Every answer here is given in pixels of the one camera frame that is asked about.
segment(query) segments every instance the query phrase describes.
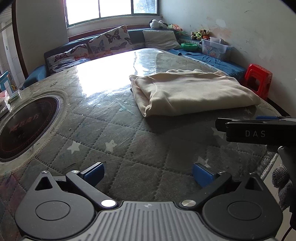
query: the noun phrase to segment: blue blanket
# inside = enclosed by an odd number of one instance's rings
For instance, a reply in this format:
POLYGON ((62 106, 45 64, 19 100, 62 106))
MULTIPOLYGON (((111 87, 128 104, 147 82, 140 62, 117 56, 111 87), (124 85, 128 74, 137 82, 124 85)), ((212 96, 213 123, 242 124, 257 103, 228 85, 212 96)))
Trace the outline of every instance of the blue blanket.
POLYGON ((232 62, 224 62, 219 59, 213 58, 211 56, 202 54, 202 53, 195 53, 195 52, 188 52, 184 49, 175 50, 170 49, 168 52, 175 54, 175 55, 186 55, 188 57, 191 57, 196 60, 200 60, 208 65, 211 65, 219 70, 222 70, 226 74, 228 74, 230 77, 236 78, 238 81, 242 80, 246 69, 235 64, 232 62))

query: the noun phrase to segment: window frame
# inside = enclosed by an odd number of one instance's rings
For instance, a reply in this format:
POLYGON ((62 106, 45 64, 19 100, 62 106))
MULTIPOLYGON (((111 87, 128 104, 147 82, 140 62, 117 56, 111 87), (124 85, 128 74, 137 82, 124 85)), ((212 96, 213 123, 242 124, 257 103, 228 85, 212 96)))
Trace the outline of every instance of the window frame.
POLYGON ((66 0, 64 0, 64 9, 65 9, 65 20, 66 20, 66 26, 67 28, 69 27, 73 27, 79 24, 83 24, 83 23, 89 23, 89 22, 93 22, 93 21, 97 21, 97 20, 101 20, 101 19, 108 19, 108 18, 117 18, 117 17, 129 17, 129 16, 160 16, 160 0, 156 0, 157 4, 157 13, 134 13, 133 12, 133 0, 131 1, 131 14, 126 14, 126 15, 117 15, 117 16, 108 16, 108 17, 103 17, 101 18, 101 11, 100 11, 100 0, 98 0, 99 2, 99 17, 98 18, 94 18, 94 19, 90 19, 90 20, 85 20, 82 22, 78 22, 78 23, 73 23, 73 24, 69 24, 68 22, 68 12, 67 12, 67 5, 66 5, 66 0))

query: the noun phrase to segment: gray knitted glove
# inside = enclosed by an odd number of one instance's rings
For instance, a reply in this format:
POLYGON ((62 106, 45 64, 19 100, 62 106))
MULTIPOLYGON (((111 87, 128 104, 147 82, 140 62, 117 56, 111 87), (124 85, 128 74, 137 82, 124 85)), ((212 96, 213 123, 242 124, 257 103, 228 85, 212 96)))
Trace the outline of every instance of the gray knitted glove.
POLYGON ((284 211, 291 203, 295 203, 295 193, 290 175, 283 164, 272 173, 272 184, 279 189, 279 206, 284 211))

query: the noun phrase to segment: green bowl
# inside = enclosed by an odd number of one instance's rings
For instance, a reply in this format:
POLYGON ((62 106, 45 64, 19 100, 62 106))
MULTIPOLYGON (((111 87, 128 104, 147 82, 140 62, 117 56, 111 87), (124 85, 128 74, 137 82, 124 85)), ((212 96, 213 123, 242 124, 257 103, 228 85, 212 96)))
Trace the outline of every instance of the green bowl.
POLYGON ((185 50, 191 50, 191 51, 195 51, 198 49, 198 46, 196 44, 191 44, 191 43, 183 43, 181 44, 181 47, 185 50))

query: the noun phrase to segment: table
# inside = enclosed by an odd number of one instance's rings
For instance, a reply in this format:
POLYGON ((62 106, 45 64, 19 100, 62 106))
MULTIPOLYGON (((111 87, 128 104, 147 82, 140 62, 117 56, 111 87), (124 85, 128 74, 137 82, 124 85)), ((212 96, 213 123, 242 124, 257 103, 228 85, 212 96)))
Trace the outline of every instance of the table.
POLYGON ((12 103, 0 127, 40 96, 54 95, 61 105, 45 134, 23 155, 0 166, 4 240, 16 239, 13 214, 42 170, 59 176, 103 162, 105 177, 96 188, 117 201, 180 201, 200 189, 191 175, 194 162, 234 176, 267 175, 274 153, 263 145, 227 142, 225 134, 215 129, 217 117, 278 115, 263 100, 259 106, 143 118, 130 91, 129 75, 169 69, 214 72, 165 51, 141 49, 83 63, 21 91, 21 99, 12 103))

